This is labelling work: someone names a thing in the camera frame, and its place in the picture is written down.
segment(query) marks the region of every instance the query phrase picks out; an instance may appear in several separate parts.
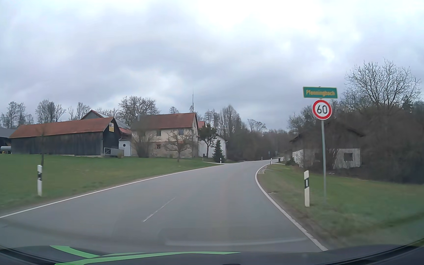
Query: speed limit sign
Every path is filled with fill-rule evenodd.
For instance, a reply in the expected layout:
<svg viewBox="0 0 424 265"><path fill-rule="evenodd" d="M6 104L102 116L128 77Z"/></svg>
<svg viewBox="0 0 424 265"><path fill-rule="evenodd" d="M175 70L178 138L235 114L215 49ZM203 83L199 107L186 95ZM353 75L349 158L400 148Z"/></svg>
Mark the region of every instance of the speed limit sign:
<svg viewBox="0 0 424 265"><path fill-rule="evenodd" d="M315 117L319 120L326 120L331 116L332 109L330 103L319 99L312 106L312 111Z"/></svg>

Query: dashed center line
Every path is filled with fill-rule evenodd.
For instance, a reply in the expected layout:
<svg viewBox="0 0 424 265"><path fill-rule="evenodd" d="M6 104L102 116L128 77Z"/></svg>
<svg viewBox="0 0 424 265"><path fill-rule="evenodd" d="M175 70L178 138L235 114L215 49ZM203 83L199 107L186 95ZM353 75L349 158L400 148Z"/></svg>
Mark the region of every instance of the dashed center line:
<svg viewBox="0 0 424 265"><path fill-rule="evenodd" d="M142 222L148 220L150 217L152 217L154 214L156 214L159 210L163 209L163 207L165 207L168 203L170 203L172 200L174 200L175 198L169 200L167 203L165 203L162 207L160 207L158 210L156 210L153 214L150 214L145 220L143 220Z"/></svg>

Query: windshield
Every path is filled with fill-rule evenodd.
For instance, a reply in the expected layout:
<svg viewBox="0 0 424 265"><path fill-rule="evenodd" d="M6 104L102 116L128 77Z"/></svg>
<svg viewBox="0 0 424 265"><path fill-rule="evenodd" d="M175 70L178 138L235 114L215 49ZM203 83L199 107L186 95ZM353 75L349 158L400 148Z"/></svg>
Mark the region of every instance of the windshield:
<svg viewBox="0 0 424 265"><path fill-rule="evenodd" d="M1 248L423 238L424 1L0 0Z"/></svg>

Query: white reflector post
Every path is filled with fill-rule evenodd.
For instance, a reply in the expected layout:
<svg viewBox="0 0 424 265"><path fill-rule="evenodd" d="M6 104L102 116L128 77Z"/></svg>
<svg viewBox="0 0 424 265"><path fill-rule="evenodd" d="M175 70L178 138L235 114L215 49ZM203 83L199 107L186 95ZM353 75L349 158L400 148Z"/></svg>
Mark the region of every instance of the white reflector post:
<svg viewBox="0 0 424 265"><path fill-rule="evenodd" d="M305 207L310 207L310 187L309 187L309 171L303 173L303 196Z"/></svg>
<svg viewBox="0 0 424 265"><path fill-rule="evenodd" d="M42 165L37 165L37 195L42 197Z"/></svg>

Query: road edge line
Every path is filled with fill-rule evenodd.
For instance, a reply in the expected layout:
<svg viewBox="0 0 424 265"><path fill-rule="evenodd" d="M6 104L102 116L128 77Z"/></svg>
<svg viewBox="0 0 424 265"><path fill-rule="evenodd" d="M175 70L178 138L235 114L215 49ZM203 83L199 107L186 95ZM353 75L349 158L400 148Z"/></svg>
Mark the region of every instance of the road edge line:
<svg viewBox="0 0 424 265"><path fill-rule="evenodd" d="M276 206L276 208L278 208L279 211L281 211L281 213L284 214L284 216L286 216L287 219L289 219L295 226L297 226L297 228L300 231L302 231L304 233L304 235L306 235L318 248L320 248L322 251L327 251L328 249L325 246L323 246L317 239L315 239L309 232L307 232L307 230L305 230L305 228L303 228L303 226L301 226L294 218L292 218L291 215L289 215L283 208L281 208L279 206L279 204L277 204L271 198L271 196L269 196L268 193L263 189L263 187L260 185L260 183L258 182L258 172L260 170L262 170L263 167L266 167L266 166L268 166L268 165L264 165L264 166L260 167L260 169L258 169L258 171L256 171L256 173L254 174L254 180L256 181L256 184L258 185L258 187L260 188L260 190L274 204L274 206Z"/></svg>
<svg viewBox="0 0 424 265"><path fill-rule="evenodd" d="M25 213L25 212L28 212L28 211L31 211L31 210L35 210L35 209L38 209L38 208L42 208L42 207L45 207L45 206L54 205L54 204L57 204L57 203L60 203L60 202L64 202L64 201L68 201L68 200L72 200L72 199L77 199L77 198L84 197L84 196L87 196L87 195L91 195L91 194L94 194L94 193L98 193L98 192L101 192L101 191L111 190L111 189L131 185L131 184L139 183L139 182L142 182L142 181L147 181L147 180L157 179L157 178L161 178L161 177L171 176L171 175L178 174L178 173L184 173L184 172L189 172L189 171L194 171L194 170L204 169L204 168L211 168L211 167L213 167L213 166L207 166L207 167L190 169L190 170L186 170L186 171L174 172L174 173L156 176L156 177L152 177L152 178L147 178L147 179L143 179L143 180L137 180L137 181L134 181L134 182L125 183L125 184L117 185L117 186L102 189L102 190L96 190L96 191L93 191L93 192L89 192L89 193L69 197L69 198L66 198L66 199L50 202L50 203L47 203L47 204L39 205L37 207L32 207L32 208L28 208L28 209L25 209L25 210L17 211L15 213L5 214L5 215L0 216L0 219L6 218L6 217L9 217L9 216L13 216L13 215L16 215L16 214L22 214L22 213Z"/></svg>

